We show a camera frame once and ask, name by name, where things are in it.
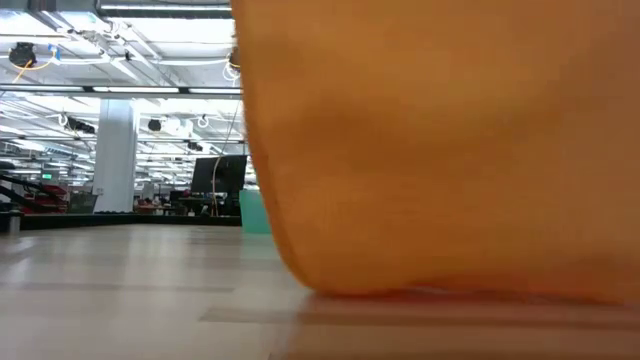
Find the light fixture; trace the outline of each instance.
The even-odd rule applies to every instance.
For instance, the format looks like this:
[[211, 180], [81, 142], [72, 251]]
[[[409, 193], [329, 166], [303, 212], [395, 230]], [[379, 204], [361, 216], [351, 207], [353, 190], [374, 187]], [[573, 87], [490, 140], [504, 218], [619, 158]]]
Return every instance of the light fixture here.
[[148, 158], [181, 158], [181, 159], [200, 159], [200, 158], [208, 158], [208, 157], [216, 157], [216, 155], [212, 154], [175, 154], [175, 153], [156, 153], [156, 154], [137, 154], [138, 160], [146, 160]]
[[159, 10], [159, 11], [231, 11], [231, 7], [218, 5], [102, 5], [101, 10]]
[[157, 93], [157, 94], [177, 94], [178, 88], [171, 87], [139, 87], [139, 86], [94, 86], [96, 92], [118, 92], [118, 93]]
[[83, 164], [78, 164], [78, 163], [73, 163], [72, 165], [73, 165], [74, 168], [83, 169], [83, 170], [91, 170], [91, 169], [93, 169], [93, 167], [89, 166], [89, 165], [83, 165]]
[[38, 143], [35, 143], [33, 141], [16, 139], [16, 140], [13, 140], [13, 142], [19, 148], [23, 148], [23, 149], [27, 149], [27, 150], [33, 150], [33, 151], [44, 151], [45, 150], [44, 146], [42, 146], [42, 145], [40, 145]]
[[65, 85], [0, 85], [0, 91], [82, 92], [82, 86]]
[[40, 170], [26, 170], [26, 169], [18, 169], [18, 170], [7, 170], [12, 174], [40, 174]]
[[145, 166], [145, 167], [147, 167], [147, 166], [165, 166], [165, 164], [161, 163], [161, 162], [148, 161], [148, 162], [140, 163], [140, 164], [138, 164], [138, 166]]
[[172, 171], [176, 171], [175, 169], [171, 169], [168, 167], [157, 167], [157, 168], [148, 168], [148, 171], [165, 171], [165, 172], [172, 172]]
[[26, 135], [26, 133], [24, 131], [22, 131], [22, 130], [14, 129], [12, 127], [4, 126], [4, 125], [0, 125], [0, 131], [1, 132], [8, 132], [8, 133], [16, 134], [16, 135]]
[[192, 94], [242, 95], [240, 88], [189, 88]]

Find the black equipment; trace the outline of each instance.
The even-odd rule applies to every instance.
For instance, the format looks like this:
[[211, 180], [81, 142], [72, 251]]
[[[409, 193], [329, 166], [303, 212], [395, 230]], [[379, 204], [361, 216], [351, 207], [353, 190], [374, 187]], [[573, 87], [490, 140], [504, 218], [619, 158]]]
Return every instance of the black equipment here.
[[215, 192], [237, 193], [244, 188], [247, 156], [229, 155], [220, 158], [196, 159], [191, 180], [191, 192], [210, 193], [213, 191], [214, 168], [216, 168]]
[[151, 131], [160, 131], [162, 129], [162, 124], [160, 123], [160, 120], [151, 119], [149, 120], [149, 124], [147, 124], [147, 127]]
[[175, 204], [178, 200], [183, 197], [184, 191], [172, 191], [169, 193], [169, 202]]
[[194, 142], [191, 142], [191, 141], [189, 141], [187, 143], [187, 148], [189, 150], [193, 150], [193, 151], [202, 151], [202, 146], [200, 146], [200, 145], [198, 145], [198, 144], [196, 144]]
[[21, 68], [30, 68], [35, 65], [36, 54], [33, 52], [33, 44], [17, 43], [16, 47], [9, 51], [9, 61], [13, 65]]
[[87, 125], [85, 123], [83, 123], [82, 121], [78, 121], [72, 117], [68, 118], [67, 121], [67, 126], [68, 129], [71, 129], [73, 131], [81, 131], [85, 134], [95, 134], [96, 133], [96, 128], [94, 128], [91, 125]]
[[236, 74], [240, 74], [240, 50], [237, 46], [234, 46], [229, 54], [229, 65]]
[[13, 170], [16, 166], [8, 161], [0, 161], [0, 170]]

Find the ceiling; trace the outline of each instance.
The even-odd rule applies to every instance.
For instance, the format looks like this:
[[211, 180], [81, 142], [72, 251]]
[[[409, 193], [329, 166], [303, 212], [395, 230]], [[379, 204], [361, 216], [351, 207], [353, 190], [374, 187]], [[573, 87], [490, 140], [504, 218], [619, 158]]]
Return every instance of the ceiling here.
[[[205, 2], [183, 3], [193, 7]], [[118, 6], [130, 10], [131, 4], [102, 2], [111, 11], [123, 11]], [[235, 41], [232, 19], [187, 19], [176, 16], [175, 9], [172, 17], [154, 12], [156, 6], [179, 7], [173, 2], [136, 1], [135, 5], [151, 6], [136, 10], [135, 14], [147, 17], [0, 10], [0, 84], [241, 87], [227, 60]], [[37, 70], [20, 74], [21, 69], [9, 62], [8, 53], [16, 42], [35, 44]], [[141, 114], [137, 187], [145, 182], [186, 187], [196, 158], [249, 153], [240, 97], [172, 98], [132, 92], [129, 96]], [[0, 91], [0, 157], [15, 164], [16, 176], [35, 180], [40, 172], [62, 169], [61, 182], [90, 185], [97, 138], [61, 124], [73, 118], [99, 132], [100, 101], [100, 94]], [[161, 131], [149, 130], [152, 119], [160, 120]], [[202, 146], [202, 151], [189, 150], [189, 141]], [[251, 165], [248, 179], [255, 181]]]

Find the white ceiling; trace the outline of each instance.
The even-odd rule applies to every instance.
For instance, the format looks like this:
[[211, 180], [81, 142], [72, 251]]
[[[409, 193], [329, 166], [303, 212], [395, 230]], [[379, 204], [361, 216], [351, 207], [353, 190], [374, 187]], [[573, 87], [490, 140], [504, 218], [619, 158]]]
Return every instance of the white ceiling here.
[[[0, 83], [241, 86], [240, 79], [225, 69], [234, 44], [233, 20], [134, 18], [105, 23], [86, 14], [74, 16], [64, 17], [73, 28], [62, 22], [54, 31], [26, 13], [0, 12]], [[8, 61], [8, 52], [17, 41], [37, 44], [35, 66], [50, 63], [40, 70], [25, 71], [17, 79], [20, 69]], [[52, 59], [50, 46], [58, 49], [60, 60]], [[99, 98], [11, 92], [0, 92], [0, 96], [0, 137], [38, 137], [27, 142], [4, 140], [0, 143], [3, 160], [23, 170], [58, 166], [67, 169], [64, 179], [69, 184], [90, 183], [95, 136], [79, 134], [83, 141], [60, 141], [76, 134], [65, 130], [59, 120], [60, 114], [66, 114], [98, 127]], [[140, 139], [155, 139], [138, 143], [138, 186], [151, 180], [186, 185], [193, 159], [218, 155], [223, 147], [224, 154], [248, 153], [246, 145], [237, 144], [245, 138], [239, 100], [137, 98], [134, 104], [141, 113]], [[162, 131], [149, 131], [151, 119], [162, 121]], [[190, 151], [184, 142], [171, 142], [184, 138], [200, 140], [204, 151]], [[224, 144], [226, 140], [236, 143]], [[254, 176], [251, 167], [249, 172]], [[25, 176], [36, 178], [38, 174]]]

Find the desk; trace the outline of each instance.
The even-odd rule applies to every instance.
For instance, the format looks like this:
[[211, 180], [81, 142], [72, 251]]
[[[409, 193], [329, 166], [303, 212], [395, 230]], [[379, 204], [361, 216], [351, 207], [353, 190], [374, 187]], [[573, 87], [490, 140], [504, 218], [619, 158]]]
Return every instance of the desk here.
[[156, 210], [162, 210], [162, 215], [167, 215], [167, 212], [176, 212], [177, 208], [175, 207], [165, 207], [165, 206], [148, 206], [148, 205], [141, 205], [141, 206], [137, 206], [135, 209], [135, 212], [138, 214], [151, 214]]
[[201, 202], [203, 204], [211, 204], [211, 198], [178, 198], [178, 201], [183, 202]]

